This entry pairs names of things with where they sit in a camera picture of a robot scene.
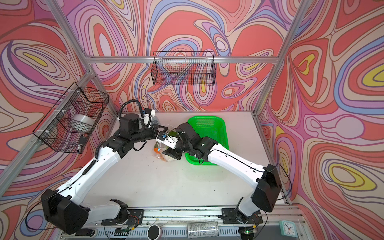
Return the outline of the toy napa cabbage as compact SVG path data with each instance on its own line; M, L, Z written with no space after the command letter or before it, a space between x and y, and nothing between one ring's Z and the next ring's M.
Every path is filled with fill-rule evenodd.
M178 141L180 139L176 129L168 130L166 133L166 139L170 142Z

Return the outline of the clear zip top bag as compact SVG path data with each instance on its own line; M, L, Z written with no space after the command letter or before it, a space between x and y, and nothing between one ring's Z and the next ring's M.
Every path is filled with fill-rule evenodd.
M168 128L168 130L172 130L172 129L174 129L174 126L172 126L172 125L169 125L169 124L164 124L164 126L165 127L167 127ZM169 147L168 146L166 146L166 145L164 145L164 144L162 144L162 143L159 143L159 145L161 146L161 148L162 148L162 153L161 154L156 154L154 151L152 152L152 156L154 157L154 158L157 158L157 159L159 159L159 160L161 160L161 161L163 161L163 162L173 162L173 161L178 161L178 159L175 159L175 158L173 158L173 157L171 157L171 156L168 156L168 155L165 155L164 154L164 151L166 151Z

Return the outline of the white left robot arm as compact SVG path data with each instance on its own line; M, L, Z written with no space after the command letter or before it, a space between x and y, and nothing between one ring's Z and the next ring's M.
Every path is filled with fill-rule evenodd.
M43 214L47 222L67 234L78 232L84 225L111 221L124 225L129 220L127 204L111 199L100 206L86 205L84 199L98 180L129 151L139 151L136 143L145 145L159 134L158 119L145 114L126 114L119 118L119 128L106 141L101 142L95 156L70 180L55 191L48 189L41 197Z

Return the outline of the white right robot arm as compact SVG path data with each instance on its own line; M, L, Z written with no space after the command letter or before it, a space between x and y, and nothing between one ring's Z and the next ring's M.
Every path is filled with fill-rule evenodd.
M180 159L188 153L202 162L210 162L238 176L248 183L254 191L241 198L238 212L245 217L261 210L271 213L282 190L278 167L266 167L250 162L226 149L210 137L200 137L189 123L183 123L174 129L176 136L165 131L158 134L156 140L168 146L166 155Z

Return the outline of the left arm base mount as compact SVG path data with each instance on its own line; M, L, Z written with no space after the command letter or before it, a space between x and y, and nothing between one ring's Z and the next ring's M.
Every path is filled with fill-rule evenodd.
M140 226L143 222L144 209L125 210L122 214L118 214L115 219L102 220L103 226Z

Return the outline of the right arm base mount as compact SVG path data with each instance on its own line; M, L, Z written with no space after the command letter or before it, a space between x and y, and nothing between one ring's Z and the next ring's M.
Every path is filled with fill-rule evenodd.
M260 211L254 212L251 216L242 214L236 208L222 208L221 215L218 216L225 225L229 224L256 224L263 223Z

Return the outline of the green plastic basket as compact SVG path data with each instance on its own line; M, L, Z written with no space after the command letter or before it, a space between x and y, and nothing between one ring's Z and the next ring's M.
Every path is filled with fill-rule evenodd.
M209 137L229 150L226 123L215 116L195 116L187 121L201 138Z

